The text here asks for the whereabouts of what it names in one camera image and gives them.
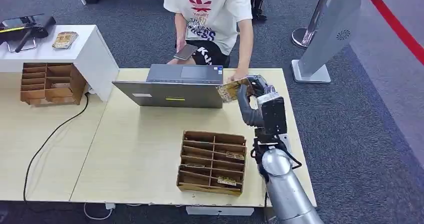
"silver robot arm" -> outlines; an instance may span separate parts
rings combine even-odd
[[[262,76],[247,78],[258,109],[251,108],[246,85],[237,92],[238,105],[243,121],[256,127],[250,155],[266,183],[276,216],[284,224],[324,224],[293,172],[302,164],[291,155],[283,98]]]

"gray carpet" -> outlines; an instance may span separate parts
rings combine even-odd
[[[0,0],[0,20],[45,12],[58,24],[97,24],[118,65],[164,63],[174,50],[172,14],[163,0]],[[254,68],[283,68],[318,213],[325,223],[424,223],[424,171],[369,77],[348,46],[329,63],[332,83],[299,84],[290,63],[302,50],[290,32],[309,21],[317,0],[265,0],[256,24]],[[237,65],[238,49],[231,53]],[[118,205],[105,221],[88,221],[80,203],[0,202],[5,223],[261,223],[249,217],[188,216],[182,207]],[[92,206],[93,215],[103,215]]]

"white desk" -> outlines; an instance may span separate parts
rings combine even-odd
[[[69,49],[54,49],[60,32],[77,32],[78,38]],[[107,101],[119,67],[96,25],[56,25],[48,37],[37,39],[34,50],[10,53],[7,44],[0,45],[0,72],[22,72],[24,63],[74,63],[102,101]]]
[[[149,69],[121,69],[118,80],[143,81]],[[233,70],[226,69],[224,78]],[[316,206],[308,168],[281,69],[251,69],[284,97],[293,155],[303,163],[294,172]],[[248,151],[254,130],[243,123],[237,102],[223,109],[140,107],[113,88],[71,197],[72,202],[156,205],[263,207],[265,184],[252,158],[246,161],[243,193],[180,191],[176,186],[184,130],[245,136]]]
[[[33,107],[20,101],[20,72],[0,72],[0,200],[22,201],[28,164],[53,130],[86,104]],[[32,163],[26,198],[69,201],[106,102],[90,95],[85,112],[59,129]]]

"floor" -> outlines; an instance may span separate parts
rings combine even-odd
[[[424,0],[384,0],[424,43]],[[52,14],[58,24],[97,24],[118,65],[148,67],[174,54],[173,16],[163,0],[0,0],[0,19]],[[362,0],[359,32],[331,59],[331,84],[299,84],[292,59],[303,51],[290,33],[307,25],[317,0],[265,0],[268,20],[254,26],[253,68],[282,68],[300,132],[317,211],[325,223],[424,223],[424,66]],[[231,66],[238,60],[238,44]],[[183,207],[118,205],[89,221],[81,203],[0,202],[4,223],[252,223],[249,217],[188,216]],[[93,216],[105,213],[91,206]]]

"cardboard organizer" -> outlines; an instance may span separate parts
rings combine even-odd
[[[244,136],[185,131],[176,185],[192,190],[239,196],[246,167]]]
[[[73,63],[24,63],[20,101],[79,105],[86,83]]]

